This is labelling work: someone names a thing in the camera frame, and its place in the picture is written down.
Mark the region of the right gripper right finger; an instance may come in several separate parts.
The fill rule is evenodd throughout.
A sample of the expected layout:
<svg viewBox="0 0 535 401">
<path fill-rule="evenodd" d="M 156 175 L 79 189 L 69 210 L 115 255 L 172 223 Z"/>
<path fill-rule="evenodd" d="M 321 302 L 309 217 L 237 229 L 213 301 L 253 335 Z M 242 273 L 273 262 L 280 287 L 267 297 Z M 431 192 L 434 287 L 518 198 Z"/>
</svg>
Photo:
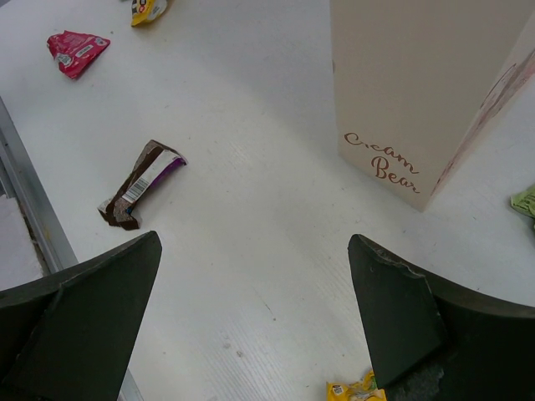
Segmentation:
<svg viewBox="0 0 535 401">
<path fill-rule="evenodd" d="M 534 309 L 428 272 L 355 234 L 349 264 L 389 400 L 532 400 Z"/>
</svg>

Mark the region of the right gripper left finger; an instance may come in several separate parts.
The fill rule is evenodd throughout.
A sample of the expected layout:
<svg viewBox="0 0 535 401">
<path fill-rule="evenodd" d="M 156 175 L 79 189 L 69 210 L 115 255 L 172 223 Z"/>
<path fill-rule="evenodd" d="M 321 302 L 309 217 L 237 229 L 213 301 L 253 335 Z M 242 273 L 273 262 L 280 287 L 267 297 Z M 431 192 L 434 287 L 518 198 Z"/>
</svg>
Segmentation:
<svg viewBox="0 0 535 401">
<path fill-rule="evenodd" d="M 155 282 L 148 231 L 1 293 L 3 400 L 116 400 Z"/>
</svg>

